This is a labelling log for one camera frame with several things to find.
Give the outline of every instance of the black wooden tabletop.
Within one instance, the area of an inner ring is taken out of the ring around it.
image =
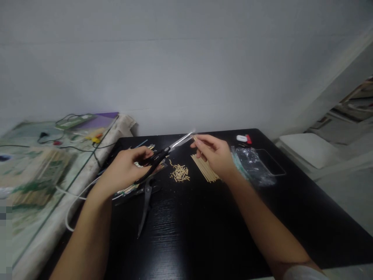
[[[286,175],[276,177],[275,185],[258,192],[322,269],[373,263],[373,238],[261,131],[209,134],[236,146],[236,135],[249,134],[252,147],[265,149],[282,166]],[[120,150],[146,139],[146,145],[155,144],[160,150],[181,136],[121,138],[103,168]],[[220,180],[206,182],[190,157],[194,153],[187,143],[169,157],[173,164],[189,169],[190,181],[176,183],[169,177],[173,171],[170,166],[155,176],[162,190],[152,195],[139,239],[144,196],[113,207],[106,279],[243,280],[271,275],[228,187]],[[70,232],[63,235],[40,279],[48,278],[70,236]]]

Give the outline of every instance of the clear plastic bag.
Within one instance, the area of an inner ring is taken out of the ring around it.
[[[231,150],[236,167],[255,187],[268,187],[276,183],[276,178],[263,165],[254,148],[232,146]]]

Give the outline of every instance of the black scissors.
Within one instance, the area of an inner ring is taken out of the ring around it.
[[[152,180],[152,178],[148,178],[146,180],[145,186],[143,188],[139,189],[138,191],[134,191],[134,192],[131,192],[131,193],[127,194],[126,196],[124,196],[123,199],[121,199],[121,201],[119,203],[115,204],[115,206],[121,205],[124,202],[126,202],[128,199],[130,199],[131,197],[145,193],[143,216],[141,218],[141,223],[139,225],[139,233],[137,235],[137,238],[140,237],[141,231],[143,230],[145,220],[146,220],[146,216],[147,216],[148,210],[149,210],[150,198],[152,196],[152,193],[156,193],[157,191],[160,191],[162,189],[158,185],[157,186],[155,185],[155,186],[152,187],[150,185],[151,180]]]
[[[142,165],[142,166],[151,165],[152,167],[149,169],[149,171],[143,177],[141,177],[136,182],[134,182],[134,184],[141,184],[142,182],[144,182],[154,172],[154,170],[157,168],[157,166],[162,162],[162,160],[170,152],[172,152],[177,147],[180,147],[184,143],[188,142],[191,138],[193,138],[194,133],[195,133],[194,131],[188,133],[187,135],[181,137],[179,140],[177,140],[175,143],[171,144],[170,146],[162,149],[159,152],[154,153],[154,155],[152,155],[151,157],[149,157],[149,158],[147,158],[143,161],[139,161],[139,165]]]

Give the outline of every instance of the red object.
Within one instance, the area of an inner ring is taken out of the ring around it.
[[[248,144],[252,144],[250,136],[248,134],[246,134],[245,136],[246,136],[246,139],[248,140],[247,143]]]

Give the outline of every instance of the forearm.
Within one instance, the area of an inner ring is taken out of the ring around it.
[[[51,279],[103,278],[109,250],[111,211],[111,198],[93,188]]]
[[[236,174],[227,184],[255,244],[270,266],[311,262],[302,245],[268,209],[250,183]]]

